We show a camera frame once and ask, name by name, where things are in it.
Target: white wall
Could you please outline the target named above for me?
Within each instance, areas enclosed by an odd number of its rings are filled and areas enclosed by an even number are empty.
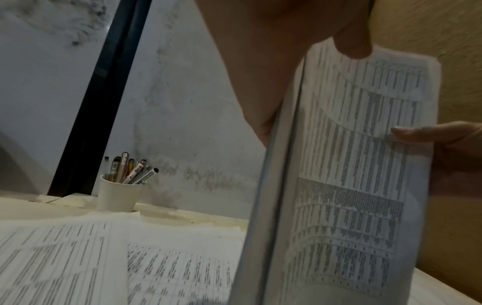
[[[118,2],[0,2],[0,189],[47,193]]]
[[[152,2],[106,155],[123,151],[160,169],[141,201],[249,217],[265,150],[193,0]]]

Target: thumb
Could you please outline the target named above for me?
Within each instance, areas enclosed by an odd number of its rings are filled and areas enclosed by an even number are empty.
[[[469,122],[450,122],[433,127],[405,128],[392,127],[392,133],[405,142],[435,142],[448,144],[463,139],[480,130],[480,124]]]
[[[355,18],[333,36],[338,51],[353,59],[362,59],[372,53],[368,29],[368,9],[363,7]]]

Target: wall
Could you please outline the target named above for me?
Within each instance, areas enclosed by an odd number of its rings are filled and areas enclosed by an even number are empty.
[[[482,6],[476,0],[377,0],[372,37],[442,64],[439,121],[482,121]],[[418,268],[482,300],[482,200],[432,198]]]
[[[117,5],[0,3],[0,189],[47,193]]]
[[[160,169],[141,202],[249,217],[264,148],[194,1],[151,4],[105,154],[123,151]]]

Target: white desk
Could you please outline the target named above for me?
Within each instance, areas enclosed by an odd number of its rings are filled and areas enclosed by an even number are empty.
[[[81,216],[92,213],[95,207],[95,198],[81,194],[73,194],[64,198],[43,198],[48,202],[31,202],[18,199],[22,196],[16,194],[15,198],[2,197],[0,193],[0,220],[33,220]],[[211,223],[217,227],[240,227],[246,231],[248,221],[207,215],[189,211],[172,210],[145,204],[136,204],[135,210],[139,211],[146,222],[170,226],[192,226],[193,224]],[[412,279],[412,290],[409,305],[480,305],[480,303],[415,269]]]

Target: white cup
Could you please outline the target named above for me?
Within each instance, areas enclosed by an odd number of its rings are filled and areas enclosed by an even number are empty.
[[[110,182],[104,179],[104,175],[101,175],[97,209],[130,213],[141,195],[143,186],[143,184]]]

